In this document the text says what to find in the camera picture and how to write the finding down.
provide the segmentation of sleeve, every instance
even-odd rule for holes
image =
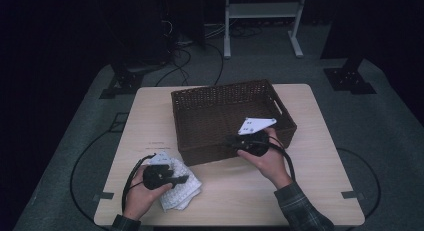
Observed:
[[[116,215],[110,231],[138,231],[140,225],[140,221],[125,218],[122,215]]]
[[[296,182],[274,194],[291,230],[334,230],[333,223],[315,209]]]

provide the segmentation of person's left hand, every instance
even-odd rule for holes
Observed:
[[[149,211],[153,202],[158,199],[162,194],[172,188],[172,184],[164,184],[161,187],[150,190],[144,186],[143,183],[143,171],[146,169],[146,165],[140,166],[137,170],[137,174],[131,181],[131,188],[127,194],[127,201],[125,203],[125,210],[123,216],[132,220],[140,220],[140,218]]]

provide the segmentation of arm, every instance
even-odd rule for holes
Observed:
[[[265,129],[265,132],[272,137],[269,141],[279,146],[275,130]],[[292,230],[334,230],[333,223],[314,208],[299,185],[292,181],[286,171],[284,157],[277,150],[270,148],[261,157],[243,150],[239,150],[238,154],[256,166],[277,188],[274,194]]]
[[[147,213],[153,202],[172,188],[171,183],[154,190],[146,188],[142,183],[145,168],[142,165],[131,181],[124,213],[116,216],[111,231],[137,231],[141,225],[140,218]]]

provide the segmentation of wooden table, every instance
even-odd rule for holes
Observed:
[[[135,97],[94,220],[111,225],[121,213],[122,189],[137,160],[165,150],[180,160],[171,92],[193,87],[141,88]],[[274,85],[298,125],[287,153],[296,178],[313,205],[335,225],[356,226],[364,215],[356,198],[344,199],[352,186],[310,87]],[[275,187],[255,167],[236,157],[190,167],[202,192],[183,210],[162,210],[157,201],[141,219],[153,226],[287,226]]]

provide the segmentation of cable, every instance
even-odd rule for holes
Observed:
[[[114,123],[116,122],[116,120],[117,120],[117,116],[119,115],[119,114],[122,114],[122,113],[117,113],[116,114],[116,116],[115,116],[115,120],[114,120]],[[70,177],[70,181],[69,181],[69,191],[70,191],[70,193],[71,193],[71,198],[72,198],[72,202],[74,203],[74,205],[75,205],[75,207],[78,209],[78,211],[85,217],[85,218],[87,218],[91,223],[93,223],[96,227],[98,227],[98,228],[101,228],[101,229],[103,229],[103,230],[109,230],[109,229],[107,229],[107,228],[105,228],[105,227],[102,227],[102,226],[99,226],[99,225],[97,225],[95,222],[94,222],[94,220],[87,214],[87,213],[85,213],[83,210],[82,210],[82,208],[81,208],[81,206],[79,206],[79,204],[78,204],[78,202],[77,202],[77,200],[76,200],[76,198],[75,198],[75,194],[74,194],[74,189],[73,189],[73,180],[74,180],[74,174],[75,174],[75,170],[76,170],[76,168],[77,168],[77,166],[78,166],[78,163],[80,162],[80,160],[81,160],[81,158],[84,156],[84,154],[85,153],[87,153],[87,151],[91,148],[91,146],[93,146],[93,144],[95,143],[95,142],[97,142],[97,140],[99,140],[100,138],[102,138],[105,134],[107,134],[107,133],[118,133],[117,131],[114,131],[113,129],[114,128],[116,128],[117,126],[119,126],[119,125],[122,125],[122,124],[124,124],[125,125],[125,122],[116,122],[116,125],[114,125],[114,123],[112,123],[112,125],[109,127],[109,129],[107,129],[106,131],[104,131],[103,133],[101,133],[99,136],[97,136],[93,141],[91,141],[91,143],[81,152],[81,154],[78,156],[78,158],[77,158],[77,160],[75,161],[75,164],[74,164],[74,167],[72,168],[72,173],[71,173],[71,177]]]
[[[364,158],[359,156],[358,154],[356,154],[356,153],[354,153],[354,152],[352,152],[348,149],[345,149],[345,148],[336,148],[336,149],[343,151],[345,153],[351,154],[351,155],[357,157],[359,160],[361,160],[368,167],[372,176],[375,179],[375,183],[377,185],[377,200],[375,201],[374,207],[365,215],[365,220],[367,220],[375,212],[375,210],[378,208],[378,206],[380,204],[380,200],[381,200],[381,186],[380,186],[380,181],[378,180],[377,174],[375,173],[374,169],[372,169],[371,165]],[[355,227],[351,227],[351,228],[346,229],[345,231],[352,230],[354,228]]]
[[[169,32],[168,32],[168,36],[169,36],[169,35],[171,35],[172,30],[173,30],[172,23],[171,23],[171,22],[169,22],[168,20],[162,20],[162,23],[167,23],[167,24],[169,24]]]
[[[162,76],[162,78],[160,78],[160,79],[159,79],[159,81],[155,84],[155,87],[158,87],[159,83],[160,83],[160,82],[162,82],[162,80],[163,80],[163,79],[165,79],[168,75],[172,74],[173,72],[175,72],[175,71],[177,71],[177,70],[181,70],[181,68],[182,68],[182,67],[184,67],[185,65],[187,65],[187,64],[190,62],[190,60],[191,60],[191,54],[190,54],[188,51],[186,51],[186,50],[182,50],[182,49],[180,49],[180,51],[183,51],[183,52],[185,52],[185,53],[188,55],[188,59],[187,59],[187,61],[185,61],[185,62],[183,63],[183,65],[181,65],[181,66],[176,65],[176,66],[177,66],[177,68],[175,68],[175,69],[173,69],[173,70],[169,71],[168,73],[166,73],[165,75],[163,75],[163,76]]]
[[[221,58],[221,69],[219,70],[218,78],[215,80],[215,82],[214,82],[214,84],[213,84],[213,85],[215,86],[215,85],[218,83],[219,79],[221,78],[222,71],[224,70],[224,55],[222,55],[221,50],[219,50],[217,47],[213,46],[212,44],[208,44],[208,43],[206,43],[205,45],[210,46],[210,47],[212,47],[212,48],[216,49],[216,51],[218,51],[219,56],[220,56],[220,58]]]
[[[213,31],[211,31],[210,33],[207,33],[206,35],[205,35],[205,38],[206,39],[208,39],[208,38],[211,38],[211,37],[213,37],[213,36],[215,36],[215,35],[218,35],[218,34],[220,34],[220,33],[222,33],[225,29],[225,26],[224,26],[224,24],[216,24],[216,25],[219,25],[220,27],[219,28],[217,28],[217,29],[215,29],[215,30],[213,30]]]
[[[244,26],[236,26],[235,28],[231,29],[231,37],[232,38],[238,38],[238,39],[248,39],[251,38],[253,36],[259,35],[262,33],[262,28],[257,26],[254,27],[257,28],[259,31],[256,32],[255,30],[253,30],[252,28],[246,28]]]
[[[183,52],[185,52],[187,55],[189,55],[189,57],[190,57],[190,59],[191,59],[191,54],[190,54],[190,52],[188,52],[188,51],[186,51],[186,50],[183,50],[183,49],[177,49],[178,51],[183,51]],[[176,66],[176,67],[178,67],[179,68],[179,70],[181,71],[181,74],[182,74],[182,76],[183,76],[183,78],[184,78],[184,80],[181,82],[181,86],[183,86],[184,84],[186,85],[186,86],[189,86],[189,84],[188,84],[188,78],[190,78],[190,74],[187,72],[187,71],[185,71],[184,69],[183,69],[183,66],[179,66],[176,62],[175,62],[175,59],[174,59],[174,65]]]
[[[133,180],[133,178],[134,178],[135,174],[137,173],[138,169],[140,168],[141,164],[143,164],[144,160],[151,159],[155,155],[156,154],[154,154],[154,155],[148,155],[148,156],[140,159],[137,162],[137,164],[134,166],[134,168],[131,171],[130,175],[128,176],[127,182],[125,183],[125,186],[124,186],[124,190],[122,191],[122,200],[121,200],[122,213],[124,213],[124,210],[125,210],[125,203],[127,202],[128,191],[130,191],[130,189],[133,188],[134,186],[140,184],[140,183],[138,183],[138,184],[136,184],[134,186],[131,186],[131,181]]]
[[[277,146],[277,145],[275,145],[275,144],[273,144],[273,143],[264,143],[264,142],[260,142],[260,141],[249,141],[249,143],[251,143],[251,144],[259,144],[259,145],[264,145],[264,146],[268,146],[268,147],[270,147],[270,148],[273,148],[273,149],[275,149],[275,150],[277,150],[278,152],[280,152],[283,156],[284,156],[284,158],[287,160],[287,164],[289,165],[289,169],[290,169],[290,177],[291,177],[291,179],[294,181],[294,182],[296,182],[296,174],[295,174],[295,172],[294,172],[294,167],[293,167],[293,162],[291,161],[291,158],[290,158],[290,156],[287,154],[287,152],[286,152],[286,150],[284,149],[284,148],[282,148],[283,147],[283,145],[281,145],[281,147],[279,147],[279,146]]]

